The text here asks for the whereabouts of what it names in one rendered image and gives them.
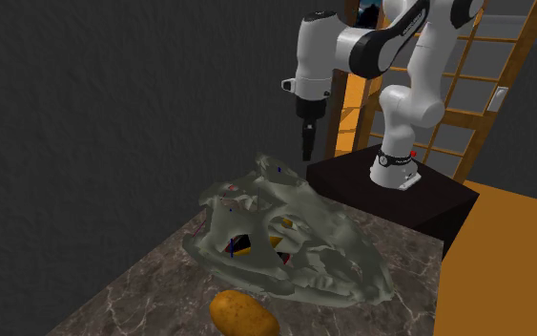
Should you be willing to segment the brown potato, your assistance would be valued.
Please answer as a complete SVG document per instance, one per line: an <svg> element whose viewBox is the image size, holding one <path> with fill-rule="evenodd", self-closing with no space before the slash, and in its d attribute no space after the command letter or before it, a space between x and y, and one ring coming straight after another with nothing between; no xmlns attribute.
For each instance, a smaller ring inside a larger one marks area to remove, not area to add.
<svg viewBox="0 0 537 336"><path fill-rule="evenodd" d="M236 290L216 294L211 319L223 336L279 336L279 322L253 297Z"/></svg>

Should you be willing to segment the grey-green crumpled cloth heap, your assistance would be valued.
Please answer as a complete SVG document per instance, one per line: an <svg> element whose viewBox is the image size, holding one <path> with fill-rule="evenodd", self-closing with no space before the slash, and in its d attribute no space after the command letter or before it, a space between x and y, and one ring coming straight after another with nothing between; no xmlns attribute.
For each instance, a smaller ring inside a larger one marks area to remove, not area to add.
<svg viewBox="0 0 537 336"><path fill-rule="evenodd" d="M256 164L201 194L206 223L182 241L199 265L283 300L348 307L393 298L386 262L340 205L273 157L258 154Z"/></svg>

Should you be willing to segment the black robot stand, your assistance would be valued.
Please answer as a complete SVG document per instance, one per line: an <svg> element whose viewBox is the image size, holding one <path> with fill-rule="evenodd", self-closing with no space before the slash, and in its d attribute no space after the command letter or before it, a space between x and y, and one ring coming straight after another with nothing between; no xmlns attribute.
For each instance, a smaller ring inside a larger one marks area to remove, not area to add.
<svg viewBox="0 0 537 336"><path fill-rule="evenodd" d="M446 254L479 194L418 163L422 178L405 191L374 183L369 168L378 145L307 166L306 177L320 195L395 222L444 243Z"/></svg>

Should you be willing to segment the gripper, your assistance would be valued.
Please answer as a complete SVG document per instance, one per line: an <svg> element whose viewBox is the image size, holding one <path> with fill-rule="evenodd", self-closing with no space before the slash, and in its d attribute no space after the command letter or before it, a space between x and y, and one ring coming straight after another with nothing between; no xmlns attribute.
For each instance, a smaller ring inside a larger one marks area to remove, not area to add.
<svg viewBox="0 0 537 336"><path fill-rule="evenodd" d="M307 100L296 97L296 114L303 120L302 160L310 161L315 146L316 121L325 116L327 99Z"/></svg>

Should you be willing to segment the wooden lattice sliding door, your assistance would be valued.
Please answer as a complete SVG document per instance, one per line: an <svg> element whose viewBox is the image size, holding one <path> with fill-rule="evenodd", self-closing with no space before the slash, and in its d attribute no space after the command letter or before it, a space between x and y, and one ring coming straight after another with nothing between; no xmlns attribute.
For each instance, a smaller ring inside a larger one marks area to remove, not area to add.
<svg viewBox="0 0 537 336"><path fill-rule="evenodd" d="M476 18L459 32L441 78L443 119L419 129L417 161L464 182L537 38L537 0L484 0ZM338 156L383 139L382 89L408 85L406 48L390 70L366 81L349 75L335 153Z"/></svg>

